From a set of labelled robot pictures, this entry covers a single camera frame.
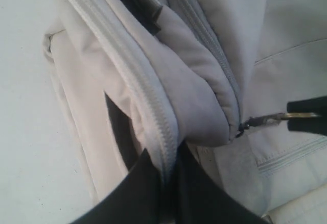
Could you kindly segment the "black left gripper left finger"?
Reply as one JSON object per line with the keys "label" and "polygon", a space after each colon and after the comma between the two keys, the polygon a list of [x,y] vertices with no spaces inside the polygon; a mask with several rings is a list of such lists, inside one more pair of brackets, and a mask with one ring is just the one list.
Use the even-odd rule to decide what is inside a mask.
{"label": "black left gripper left finger", "polygon": [[74,223],[175,223],[172,191],[143,150],[118,187]]}

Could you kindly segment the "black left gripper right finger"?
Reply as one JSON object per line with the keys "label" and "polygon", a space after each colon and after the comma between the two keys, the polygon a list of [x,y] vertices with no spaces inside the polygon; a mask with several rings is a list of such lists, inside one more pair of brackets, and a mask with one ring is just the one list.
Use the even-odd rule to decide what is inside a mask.
{"label": "black left gripper right finger", "polygon": [[196,161],[186,144],[178,149],[176,223],[265,223],[220,189]]}

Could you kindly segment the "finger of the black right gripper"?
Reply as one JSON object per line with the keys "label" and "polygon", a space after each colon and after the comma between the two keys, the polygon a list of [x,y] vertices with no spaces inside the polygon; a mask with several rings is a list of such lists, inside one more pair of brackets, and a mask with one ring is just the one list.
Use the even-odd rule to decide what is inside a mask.
{"label": "finger of the black right gripper", "polygon": [[287,103],[289,113],[317,113],[326,114],[327,97],[316,97],[302,101]]}
{"label": "finger of the black right gripper", "polygon": [[326,118],[297,118],[287,123],[291,132],[304,132],[312,134],[326,134]]}

